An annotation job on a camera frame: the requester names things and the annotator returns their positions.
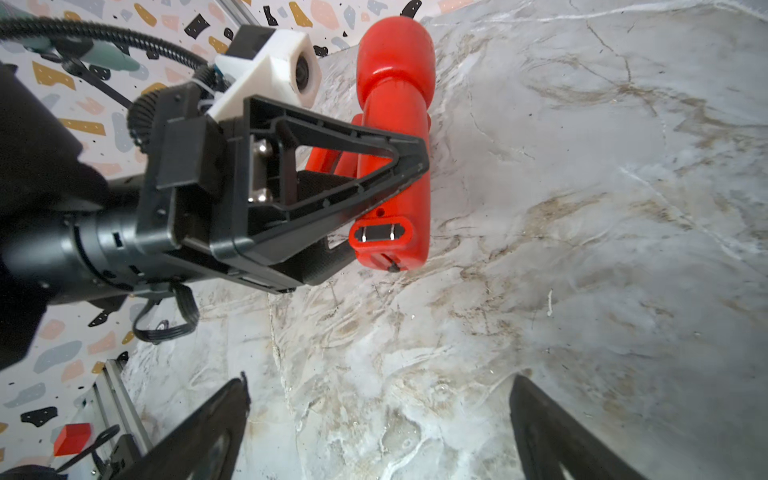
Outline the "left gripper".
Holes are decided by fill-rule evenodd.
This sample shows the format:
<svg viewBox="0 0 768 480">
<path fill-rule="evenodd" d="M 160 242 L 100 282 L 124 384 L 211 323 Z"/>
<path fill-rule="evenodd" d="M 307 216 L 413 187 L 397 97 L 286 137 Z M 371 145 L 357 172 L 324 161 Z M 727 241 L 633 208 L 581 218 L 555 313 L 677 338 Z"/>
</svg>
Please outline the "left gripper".
<svg viewBox="0 0 768 480">
<path fill-rule="evenodd" d="M 108 182 L 19 81 L 1 84 L 1 299 L 179 296 L 231 279 L 270 293 L 319 285 L 357 254 L 404 264 L 412 213 L 392 205 L 429 170 L 423 139 L 253 96 L 218 123 L 196 83 L 139 98 L 145 173 Z M 300 147 L 381 163 L 360 178 L 296 166 Z"/>
</svg>

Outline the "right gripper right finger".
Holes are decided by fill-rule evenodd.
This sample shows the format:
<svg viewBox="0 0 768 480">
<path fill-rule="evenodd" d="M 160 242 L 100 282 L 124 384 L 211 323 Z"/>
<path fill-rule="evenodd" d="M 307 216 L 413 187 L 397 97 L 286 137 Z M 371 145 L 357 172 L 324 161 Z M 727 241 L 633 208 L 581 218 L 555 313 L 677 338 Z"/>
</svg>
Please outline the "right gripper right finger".
<svg viewBox="0 0 768 480">
<path fill-rule="evenodd" d="M 527 479 L 644 478 L 525 376 L 516 376 L 510 418 Z"/>
</svg>

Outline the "red flashlight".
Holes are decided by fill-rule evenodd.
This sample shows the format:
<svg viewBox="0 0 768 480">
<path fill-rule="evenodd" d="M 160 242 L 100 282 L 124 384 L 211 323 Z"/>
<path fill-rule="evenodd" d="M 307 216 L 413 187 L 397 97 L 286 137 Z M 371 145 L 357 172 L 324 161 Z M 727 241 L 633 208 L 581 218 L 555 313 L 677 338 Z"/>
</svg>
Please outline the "red flashlight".
<svg viewBox="0 0 768 480">
<path fill-rule="evenodd" d="M 390 173 L 408 186 L 355 221 L 348 241 L 360 264 L 389 272 L 427 260 L 431 185 L 428 109 L 436 88 L 436 55 L 427 30 L 408 17 L 388 17 L 363 36 L 356 88 L 362 109 L 352 123 L 382 130 L 388 148 L 372 154 L 312 149 L 307 170 L 361 180 Z"/>
</svg>

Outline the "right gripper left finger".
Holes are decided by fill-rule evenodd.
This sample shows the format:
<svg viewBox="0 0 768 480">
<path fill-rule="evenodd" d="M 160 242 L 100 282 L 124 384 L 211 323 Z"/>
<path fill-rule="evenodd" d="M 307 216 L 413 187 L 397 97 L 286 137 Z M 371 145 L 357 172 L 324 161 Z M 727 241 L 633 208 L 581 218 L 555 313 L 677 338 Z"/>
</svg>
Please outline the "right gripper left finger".
<svg viewBox="0 0 768 480">
<path fill-rule="evenodd" d="M 233 476 L 250 412 L 247 377 L 228 381 L 120 479 L 222 479 Z"/>
</svg>

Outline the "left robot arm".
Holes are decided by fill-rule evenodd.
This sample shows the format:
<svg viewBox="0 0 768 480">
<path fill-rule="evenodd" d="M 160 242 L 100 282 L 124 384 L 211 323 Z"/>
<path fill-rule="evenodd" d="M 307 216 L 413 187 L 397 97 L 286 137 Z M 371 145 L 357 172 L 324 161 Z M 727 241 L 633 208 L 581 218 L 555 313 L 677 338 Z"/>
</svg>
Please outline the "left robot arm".
<svg viewBox="0 0 768 480">
<path fill-rule="evenodd" d="M 418 137 L 344 123 L 254 95 L 237 117 L 202 112 L 199 80 L 138 98 L 128 122 L 145 172 L 107 181 L 79 141 L 1 69 L 1 364 L 24 359 L 52 305 L 115 311 L 131 296 L 176 301 L 183 322 L 137 330 L 160 343 L 193 332 L 192 283 L 273 294 L 318 285 L 355 257 L 336 229 L 422 179 Z"/>
</svg>

